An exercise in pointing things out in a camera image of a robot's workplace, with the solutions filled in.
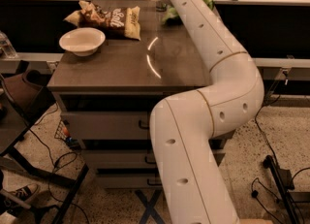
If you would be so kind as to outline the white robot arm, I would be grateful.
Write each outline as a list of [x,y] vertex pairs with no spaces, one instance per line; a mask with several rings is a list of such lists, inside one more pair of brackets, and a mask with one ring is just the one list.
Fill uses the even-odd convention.
[[209,145],[252,119],[264,84],[252,57],[202,0],[167,0],[211,77],[207,87],[161,100],[150,137],[172,224],[240,224]]

